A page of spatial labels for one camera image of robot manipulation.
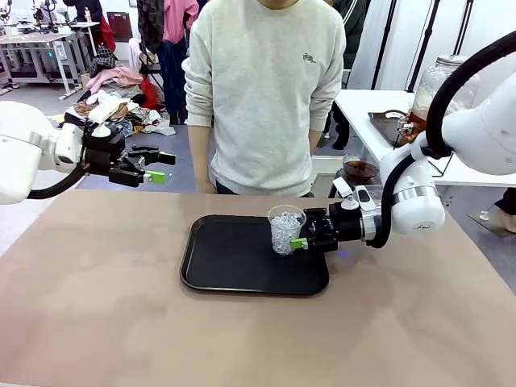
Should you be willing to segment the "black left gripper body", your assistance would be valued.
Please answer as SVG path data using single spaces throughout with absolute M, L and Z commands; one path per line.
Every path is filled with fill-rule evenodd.
M 142 169 L 136 162 L 125 160 L 125 149 L 125 136 L 122 133 L 111 133 L 106 137 L 85 133 L 82 138 L 82 170 L 107 173 L 111 168 Z

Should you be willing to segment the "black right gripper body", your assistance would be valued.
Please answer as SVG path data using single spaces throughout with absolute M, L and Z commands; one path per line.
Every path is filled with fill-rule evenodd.
M 362 214 L 359 208 L 345 210 L 341 204 L 330 204 L 327 209 L 327 220 L 319 223 L 308 223 L 307 239 L 310 251 L 333 252 L 339 243 L 360 240 Z

